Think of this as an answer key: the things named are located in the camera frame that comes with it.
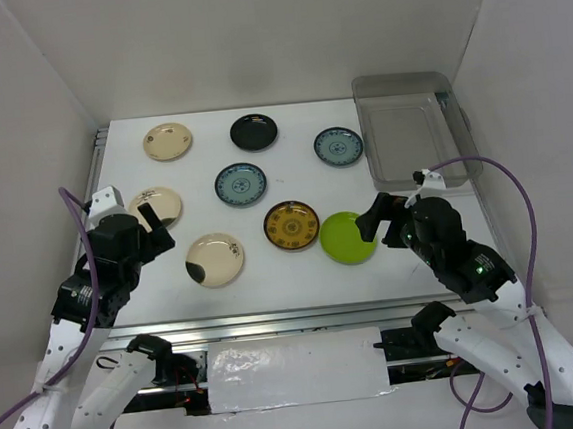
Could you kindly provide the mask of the cream plate with black blotch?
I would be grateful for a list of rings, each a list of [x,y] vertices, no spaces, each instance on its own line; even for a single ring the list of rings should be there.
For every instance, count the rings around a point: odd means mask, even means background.
[[[206,288],[221,288],[241,273],[245,264],[243,244],[226,233],[209,233],[189,247],[185,265],[194,282]]]

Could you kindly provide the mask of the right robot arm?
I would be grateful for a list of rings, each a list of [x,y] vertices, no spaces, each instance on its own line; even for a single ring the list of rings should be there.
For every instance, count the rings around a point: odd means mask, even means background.
[[[380,193],[355,223],[368,241],[383,221],[389,224],[383,244],[413,252],[508,341],[494,342],[431,302],[412,320],[417,349],[469,362],[507,389],[536,428],[573,429],[573,346],[538,307],[526,305],[524,285],[499,253],[468,239],[460,214],[442,198]]]

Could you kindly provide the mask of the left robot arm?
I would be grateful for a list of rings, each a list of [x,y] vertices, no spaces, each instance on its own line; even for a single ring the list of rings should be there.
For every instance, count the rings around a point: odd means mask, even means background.
[[[138,335],[86,401],[81,393],[120,309],[139,285],[143,265],[175,242],[148,204],[140,214],[104,216],[82,242],[84,254],[57,291],[49,343],[31,393],[11,407],[13,429],[109,429],[138,389],[165,385],[176,375],[172,346],[159,336]]]

